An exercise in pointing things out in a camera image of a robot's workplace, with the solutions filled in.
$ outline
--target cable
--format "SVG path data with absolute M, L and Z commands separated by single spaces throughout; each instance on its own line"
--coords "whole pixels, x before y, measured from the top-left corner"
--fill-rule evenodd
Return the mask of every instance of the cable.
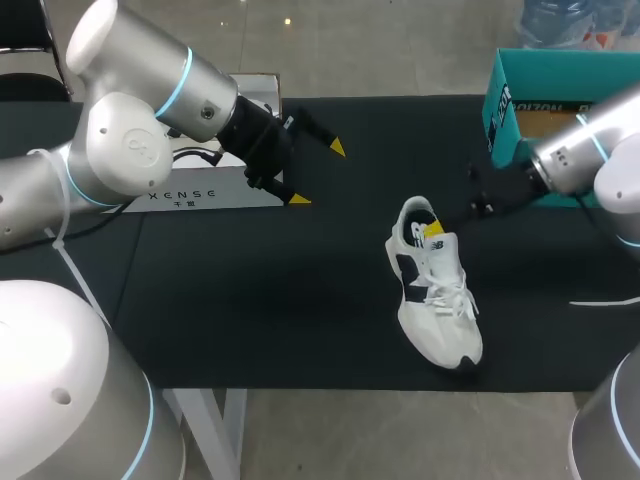
M 213 150 L 209 150 L 207 148 L 185 147 L 173 152 L 173 161 L 175 162 L 177 160 L 180 160 L 182 157 L 188 157 L 191 155 L 202 158 L 205 162 L 209 163 L 213 167 L 217 166 L 220 162 L 220 159 L 222 158 L 222 153 L 214 152 Z
M 129 205 L 131 205 L 132 202 L 127 202 L 127 203 L 123 203 L 122 205 L 120 205 L 113 213 L 108 214 L 109 216 L 97 223 L 96 225 L 94 225 L 93 227 L 89 227 L 85 230 L 81 230 L 79 232 L 75 232 L 75 233 L 70 233 L 69 235 L 65 236 L 66 240 L 76 240 L 78 238 L 82 238 L 82 237 L 86 237 L 88 235 L 91 235 L 95 232 L 97 232 L 98 230 L 106 227 L 107 225 L 109 225 L 111 222 L 113 222 L 116 218 L 118 218 L 120 215 L 122 215 L 122 212 L 124 212 L 127 207 Z M 16 253 L 16 252 L 21 252 L 22 250 L 28 250 L 30 248 L 35 248 L 35 247 L 39 247 L 42 245 L 50 245 L 55 241 L 54 238 L 43 238 L 42 240 L 36 240 L 34 242 L 29 242 L 29 243 L 25 243 L 24 245 L 18 245 L 17 247 L 13 247 L 13 248 L 7 248 L 6 250 L 2 250 L 0 251 L 0 255 L 9 255 L 11 253 Z

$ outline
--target gray floor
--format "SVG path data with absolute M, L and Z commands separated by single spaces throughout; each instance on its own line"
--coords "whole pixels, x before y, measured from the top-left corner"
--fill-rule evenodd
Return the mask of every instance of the gray floor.
M 60 45 L 89 0 L 47 0 Z M 519 0 L 131 0 L 221 69 L 293 96 L 481 93 Z M 291 19 L 285 25 L 285 18 Z M 46 56 L 0 72 L 54 73 Z M 82 86 L 73 82 L 77 98 Z M 569 479 L 571 394 L 250 392 L 245 480 Z M 192 449 L 187 480 L 206 479 Z

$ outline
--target white sneaker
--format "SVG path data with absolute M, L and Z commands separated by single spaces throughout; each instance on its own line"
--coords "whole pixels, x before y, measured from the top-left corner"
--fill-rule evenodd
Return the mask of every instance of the white sneaker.
M 403 288 L 398 320 L 413 346 L 440 367 L 473 369 L 482 358 L 482 336 L 456 234 L 443 232 L 427 199 L 413 197 L 385 246 Z

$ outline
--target black table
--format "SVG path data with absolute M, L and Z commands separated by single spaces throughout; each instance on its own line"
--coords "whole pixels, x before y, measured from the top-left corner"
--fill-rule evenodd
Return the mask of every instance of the black table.
M 433 368 L 398 325 L 400 287 L 383 244 L 409 196 L 426 196 L 443 217 L 463 207 L 467 162 L 488 161 L 482 98 L 287 100 L 285 112 L 297 106 L 348 154 L 299 142 L 287 179 L 312 206 L 128 214 L 70 242 L 158 386 L 589 390 L 638 343 L 640 306 L 568 303 L 637 296 L 635 266 L 578 210 L 533 207 L 460 231 L 483 369 L 467 378 Z M 52 146 L 76 119 L 68 106 L 3 106 L 0 153 Z M 16 140 L 26 128 L 48 131 Z M 0 258 L 0 275 L 77 291 L 48 248 Z

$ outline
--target chair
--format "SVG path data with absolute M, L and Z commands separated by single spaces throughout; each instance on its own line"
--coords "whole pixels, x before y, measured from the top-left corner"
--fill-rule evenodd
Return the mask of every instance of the chair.
M 61 82 L 47 75 L 0 75 L 0 101 L 71 101 L 44 0 L 0 0 L 0 54 L 43 52 L 53 55 Z

